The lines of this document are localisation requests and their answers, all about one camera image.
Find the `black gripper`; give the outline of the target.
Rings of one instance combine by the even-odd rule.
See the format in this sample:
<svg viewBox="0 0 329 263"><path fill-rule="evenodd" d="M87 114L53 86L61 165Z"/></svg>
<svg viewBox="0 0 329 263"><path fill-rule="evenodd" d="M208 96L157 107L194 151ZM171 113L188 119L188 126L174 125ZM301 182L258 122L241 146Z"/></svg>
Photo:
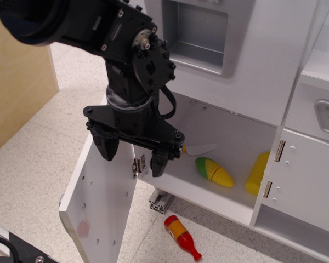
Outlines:
<svg viewBox="0 0 329 263"><path fill-rule="evenodd" d="M87 106L87 129L94 144L107 161L112 161L120 141L152 150L152 176L163 175L169 160L181 156L184 134L147 108L139 112L120 112L109 105Z"/></svg>

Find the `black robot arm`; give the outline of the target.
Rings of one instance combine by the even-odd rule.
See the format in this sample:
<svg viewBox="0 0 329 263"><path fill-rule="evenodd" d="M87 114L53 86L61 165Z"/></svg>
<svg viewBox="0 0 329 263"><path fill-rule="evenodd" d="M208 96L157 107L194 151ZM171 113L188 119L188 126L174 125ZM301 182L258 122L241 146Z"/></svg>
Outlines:
<svg viewBox="0 0 329 263"><path fill-rule="evenodd" d="M179 158L184 134L159 111L160 95L175 105L167 83L175 79L165 41L140 6L128 1L0 1L0 21L21 43L54 42L102 57L109 84L107 105L87 106L87 128L103 158L111 161L120 141L152 152L154 177Z"/></svg>

